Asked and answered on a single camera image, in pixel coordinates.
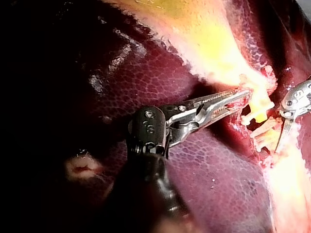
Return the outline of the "left arm instrument jaw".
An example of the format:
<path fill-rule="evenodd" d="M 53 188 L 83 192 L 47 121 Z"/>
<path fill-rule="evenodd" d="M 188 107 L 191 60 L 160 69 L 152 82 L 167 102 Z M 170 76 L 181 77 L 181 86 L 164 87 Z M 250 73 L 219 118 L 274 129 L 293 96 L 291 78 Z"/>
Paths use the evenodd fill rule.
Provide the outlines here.
<path fill-rule="evenodd" d="M 213 105 L 209 107 L 207 107 L 207 104 L 205 104 L 197 114 L 197 123 L 199 124 L 199 129 L 205 128 L 226 116 L 234 114 L 240 111 L 242 108 L 242 105 L 234 104 L 226 104 L 223 106 Z"/>
<path fill-rule="evenodd" d="M 233 88 L 227 91 L 193 99 L 193 109 L 214 112 L 228 110 L 238 111 L 245 107 L 251 99 L 251 89 Z"/>

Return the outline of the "right arm instrument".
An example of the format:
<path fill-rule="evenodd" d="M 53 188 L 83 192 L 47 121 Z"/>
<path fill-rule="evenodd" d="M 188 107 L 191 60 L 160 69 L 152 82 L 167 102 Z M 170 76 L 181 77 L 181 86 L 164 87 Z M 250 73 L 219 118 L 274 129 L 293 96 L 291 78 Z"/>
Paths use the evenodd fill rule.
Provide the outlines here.
<path fill-rule="evenodd" d="M 307 79 L 293 87 L 281 102 L 280 115 L 296 119 L 311 111 L 311 80 Z"/>

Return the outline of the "left arm instrument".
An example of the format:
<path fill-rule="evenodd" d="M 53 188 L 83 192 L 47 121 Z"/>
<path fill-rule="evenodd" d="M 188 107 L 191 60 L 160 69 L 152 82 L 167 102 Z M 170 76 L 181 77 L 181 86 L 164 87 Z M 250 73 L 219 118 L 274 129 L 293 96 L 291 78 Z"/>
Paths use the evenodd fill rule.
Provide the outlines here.
<path fill-rule="evenodd" d="M 169 148 L 182 143 L 199 129 L 197 117 L 202 107 L 202 104 L 183 102 L 140 108 L 128 125 L 128 155 L 167 156 Z"/>

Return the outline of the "right arm instrument jaw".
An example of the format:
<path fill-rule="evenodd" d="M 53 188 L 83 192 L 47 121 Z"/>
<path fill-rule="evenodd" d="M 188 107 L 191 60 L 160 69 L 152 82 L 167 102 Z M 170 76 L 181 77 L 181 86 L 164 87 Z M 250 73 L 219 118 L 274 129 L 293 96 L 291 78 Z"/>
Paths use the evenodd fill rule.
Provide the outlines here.
<path fill-rule="evenodd" d="M 283 123 L 280 137 L 279 137 L 276 149 L 275 149 L 275 153 L 280 153 L 282 151 L 284 145 L 287 142 L 287 138 L 292 129 L 293 123 L 294 123 L 293 118 L 284 118 L 284 123 Z"/>

